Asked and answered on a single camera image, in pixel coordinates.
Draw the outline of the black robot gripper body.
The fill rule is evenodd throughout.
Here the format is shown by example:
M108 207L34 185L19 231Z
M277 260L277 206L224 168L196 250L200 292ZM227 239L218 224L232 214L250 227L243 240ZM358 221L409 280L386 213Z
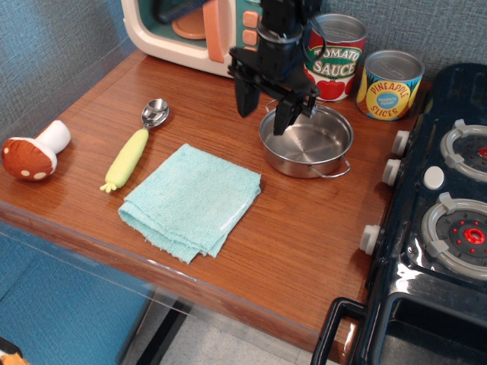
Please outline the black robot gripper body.
M228 73L233 78L236 74L242 75L254 83L260 94L277 101L289 93L303 94L301 113L314 114L319 90L304 72L302 32L285 39L259 30L256 50L233 47L230 55Z

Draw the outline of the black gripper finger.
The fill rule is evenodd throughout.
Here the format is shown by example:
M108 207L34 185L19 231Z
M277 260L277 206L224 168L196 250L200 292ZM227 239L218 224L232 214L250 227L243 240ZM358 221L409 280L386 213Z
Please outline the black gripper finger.
M258 106L260 91L252 81L242 75L234 76L234 90L237 101L237 111L241 117L249 116Z
M275 109L273 135L282 135L293 125L303 110L303 94L289 93L279 100Z

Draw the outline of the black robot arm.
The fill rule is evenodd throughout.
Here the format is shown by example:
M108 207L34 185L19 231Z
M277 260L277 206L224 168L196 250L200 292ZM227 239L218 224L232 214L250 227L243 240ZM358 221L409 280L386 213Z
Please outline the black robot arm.
M278 101L273 134L282 135L301 114L311 116L320 91L304 64L320 1L261 1L256 50L230 49L237 111L249 116L261 93Z

